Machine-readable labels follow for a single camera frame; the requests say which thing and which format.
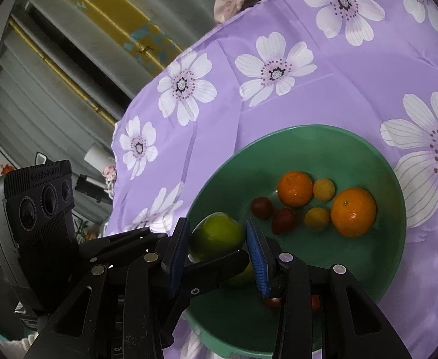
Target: camera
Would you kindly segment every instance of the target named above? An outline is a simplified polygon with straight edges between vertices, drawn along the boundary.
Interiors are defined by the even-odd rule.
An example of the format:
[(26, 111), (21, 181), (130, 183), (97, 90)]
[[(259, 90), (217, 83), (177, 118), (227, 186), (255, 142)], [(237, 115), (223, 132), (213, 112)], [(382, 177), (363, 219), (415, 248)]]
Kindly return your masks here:
[(79, 255), (67, 160), (0, 177), (0, 266), (36, 314), (55, 311)]

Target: green bowl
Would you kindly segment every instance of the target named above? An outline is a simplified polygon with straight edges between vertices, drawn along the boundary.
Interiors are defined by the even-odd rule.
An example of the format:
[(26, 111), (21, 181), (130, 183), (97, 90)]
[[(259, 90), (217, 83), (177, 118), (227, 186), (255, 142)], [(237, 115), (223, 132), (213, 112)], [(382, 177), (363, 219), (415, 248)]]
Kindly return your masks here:
[[(301, 224), (291, 234), (275, 236), (270, 220), (262, 226), (266, 236), (277, 238), (282, 249), (309, 265), (329, 268), (340, 263), (360, 281), (377, 302), (397, 271), (405, 243), (405, 202), (398, 180), (385, 158), (366, 140), (335, 127), (299, 126), (278, 131), (253, 142), (235, 154), (210, 178), (188, 213), (194, 228), (214, 212), (226, 212), (244, 223), (249, 205), (268, 196), (275, 208), (279, 178), (291, 170), (308, 173), (313, 180), (330, 178), (340, 192), (349, 187), (367, 189), (375, 198), (375, 225), (364, 236), (346, 238), (332, 225), (314, 233)], [(309, 207), (330, 207), (312, 200)], [(191, 301), (187, 310), (191, 327), (210, 350), (229, 358), (239, 353), (270, 358), (275, 346), (279, 310), (269, 309), (255, 284), (244, 288), (222, 285)], [(320, 349), (320, 320), (314, 320), (314, 349)]]

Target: metal screw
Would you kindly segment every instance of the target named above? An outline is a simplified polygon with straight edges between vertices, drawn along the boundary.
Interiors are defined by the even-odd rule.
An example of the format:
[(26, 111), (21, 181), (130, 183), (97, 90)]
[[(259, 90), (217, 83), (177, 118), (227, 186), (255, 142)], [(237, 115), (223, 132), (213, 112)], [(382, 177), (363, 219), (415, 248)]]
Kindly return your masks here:
[(283, 262), (291, 262), (294, 260), (294, 256), (288, 252), (283, 252), (279, 255), (279, 259)]
[(149, 252), (148, 254), (144, 255), (144, 260), (146, 262), (155, 262), (158, 259), (159, 259), (159, 255), (156, 254), (155, 252)]
[(93, 275), (101, 275), (104, 272), (105, 272), (105, 268), (104, 268), (104, 266), (101, 266), (101, 265), (94, 266), (91, 269), (91, 273), (93, 273)]
[(347, 269), (345, 268), (345, 266), (342, 265), (335, 265), (334, 266), (334, 271), (337, 274), (345, 274), (347, 272)]

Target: camera lens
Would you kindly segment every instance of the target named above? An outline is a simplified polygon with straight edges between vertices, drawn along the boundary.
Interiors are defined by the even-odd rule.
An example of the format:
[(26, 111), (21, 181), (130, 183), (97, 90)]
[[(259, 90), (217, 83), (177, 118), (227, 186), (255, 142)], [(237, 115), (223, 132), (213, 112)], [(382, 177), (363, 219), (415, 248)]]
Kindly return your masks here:
[(47, 216), (52, 216), (56, 211), (56, 192), (52, 185), (48, 185), (43, 189), (43, 209)]
[(63, 182), (63, 185), (61, 186), (61, 195), (63, 196), (63, 200), (65, 202), (68, 202), (71, 197), (71, 186), (67, 181)]
[(36, 210), (33, 202), (29, 199), (21, 201), (21, 205), (19, 206), (19, 219), (26, 229), (32, 229), (35, 226)]

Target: purple tablecloth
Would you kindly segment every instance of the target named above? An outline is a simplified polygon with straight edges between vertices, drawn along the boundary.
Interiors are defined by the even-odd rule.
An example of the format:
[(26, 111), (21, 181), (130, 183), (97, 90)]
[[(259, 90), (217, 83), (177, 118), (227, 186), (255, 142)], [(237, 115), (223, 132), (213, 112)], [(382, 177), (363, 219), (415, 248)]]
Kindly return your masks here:
[[(438, 9), (431, 0), (265, 0), (209, 33), (118, 123), (106, 234), (146, 225), (170, 233), (230, 156), (303, 124), (351, 130), (395, 168), (407, 243), (380, 307), (413, 357), (428, 358), (438, 344)], [(175, 335), (167, 359), (213, 356), (186, 321)]]

